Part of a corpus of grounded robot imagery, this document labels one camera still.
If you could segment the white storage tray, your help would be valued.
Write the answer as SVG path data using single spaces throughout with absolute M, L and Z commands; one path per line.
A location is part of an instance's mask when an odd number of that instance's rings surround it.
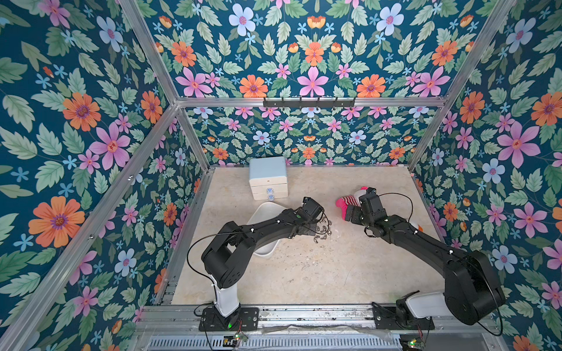
M 264 222 L 268 219 L 273 219 L 274 217 L 281 214 L 284 210 L 285 207 L 276 203 L 272 203 L 272 202 L 262 203 L 257 208 L 253 216 L 251 216 L 247 224 L 254 225 L 254 224 L 258 224 L 259 222 Z M 261 248 L 255 250 L 253 255 L 256 257 L 269 258 L 274 254 L 277 246 L 279 245 L 279 242 L 280 240 L 277 240 L 267 245 L 264 245 Z

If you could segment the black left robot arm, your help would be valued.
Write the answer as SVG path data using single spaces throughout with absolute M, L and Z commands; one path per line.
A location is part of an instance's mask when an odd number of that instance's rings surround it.
M 231 318 L 239 313 L 237 284 L 253 257 L 269 257 L 281 240 L 322 235 L 318 223 L 324 215 L 319 203 L 305 197 L 296 209 L 263 203 L 246 225 L 226 223 L 201 256 L 207 276 L 215 286 L 214 310 L 219 316 Z

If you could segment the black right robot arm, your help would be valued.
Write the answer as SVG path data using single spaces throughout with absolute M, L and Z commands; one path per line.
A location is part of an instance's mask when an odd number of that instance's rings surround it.
M 396 302 L 403 320 L 455 317 L 472 326 L 506 303 L 500 279 L 485 254 L 450 248 L 408 219 L 389 215 L 376 189 L 363 187 L 336 205 L 346 222 L 362 226 L 370 238 L 406 250 L 443 277 L 442 291 L 412 292 Z

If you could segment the pale blue drawer box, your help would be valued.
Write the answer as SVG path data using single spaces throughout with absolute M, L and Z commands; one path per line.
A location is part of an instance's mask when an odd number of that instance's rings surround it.
M 283 156 L 250 160 L 249 184 L 254 200 L 288 197 L 288 174 Z

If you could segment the pink white striped plush toy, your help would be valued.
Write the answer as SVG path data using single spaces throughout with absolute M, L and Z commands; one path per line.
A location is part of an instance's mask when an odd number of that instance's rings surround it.
M 352 195 L 346 195 L 340 197 L 335 205 L 341 210 L 341 217 L 343 220 L 346 219 L 347 214 L 351 211 L 352 206 L 361 207 L 359 198 L 365 194 L 367 194 L 368 187 L 362 187 L 360 190 L 357 190 Z

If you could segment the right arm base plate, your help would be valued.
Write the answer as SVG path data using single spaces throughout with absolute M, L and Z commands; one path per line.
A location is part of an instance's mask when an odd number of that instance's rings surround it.
M 410 292 L 396 300 L 395 304 L 371 303 L 373 319 L 377 329 L 399 330 L 399 331 L 420 331 L 435 329 L 433 319 L 430 317 L 417 318 L 407 307 L 406 299 L 412 297 L 419 291 Z

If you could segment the black hook rail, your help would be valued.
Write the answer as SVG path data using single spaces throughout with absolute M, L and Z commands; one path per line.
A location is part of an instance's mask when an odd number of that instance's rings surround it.
M 351 108 L 356 104 L 355 99 L 344 99 L 344 98 L 264 98 L 262 100 L 262 105 L 264 108 L 320 108 L 320 109 L 332 109 L 332 108 Z

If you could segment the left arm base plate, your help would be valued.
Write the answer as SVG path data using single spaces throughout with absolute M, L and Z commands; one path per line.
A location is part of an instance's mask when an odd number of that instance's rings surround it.
M 198 330 L 204 331 L 256 331 L 260 309 L 239 307 L 228 317 L 222 316 L 216 307 L 206 307 L 200 318 Z

